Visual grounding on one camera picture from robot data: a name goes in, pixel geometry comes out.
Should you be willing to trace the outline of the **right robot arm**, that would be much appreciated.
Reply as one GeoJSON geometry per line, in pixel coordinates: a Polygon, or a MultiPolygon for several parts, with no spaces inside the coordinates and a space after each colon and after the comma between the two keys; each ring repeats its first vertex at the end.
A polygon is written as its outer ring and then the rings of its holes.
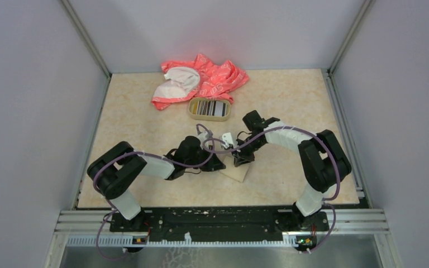
{"type": "Polygon", "coordinates": [[[334,200],[340,193],[344,178],[352,166],[335,134],[323,130],[317,134],[288,126],[280,119],[262,118],[256,110],[243,117],[248,136],[240,138],[222,135],[226,149],[232,149],[234,166],[255,160],[255,152],[270,143],[299,154],[307,185],[293,204],[292,222],[295,228],[307,230],[314,222],[314,214],[325,201],[334,200]]]}

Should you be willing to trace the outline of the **cream oval card tray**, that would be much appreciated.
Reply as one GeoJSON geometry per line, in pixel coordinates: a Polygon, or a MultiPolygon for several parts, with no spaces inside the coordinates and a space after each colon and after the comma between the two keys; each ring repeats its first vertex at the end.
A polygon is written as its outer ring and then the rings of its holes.
{"type": "Polygon", "coordinates": [[[196,97],[188,104],[188,114],[200,121],[227,121],[231,115],[231,103],[223,99],[196,97]]]}

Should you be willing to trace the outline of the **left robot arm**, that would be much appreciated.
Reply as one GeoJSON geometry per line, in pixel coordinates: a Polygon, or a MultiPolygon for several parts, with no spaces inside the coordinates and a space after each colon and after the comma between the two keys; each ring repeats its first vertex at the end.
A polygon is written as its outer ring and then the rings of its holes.
{"type": "Polygon", "coordinates": [[[121,141],[92,162],[87,175],[94,189],[123,216],[124,225],[138,231],[145,224],[145,216],[129,187],[139,175],[174,180],[184,175],[186,169],[214,172],[225,168],[215,154],[202,147],[200,138],[187,136],[163,156],[135,151],[127,141],[121,141]]]}

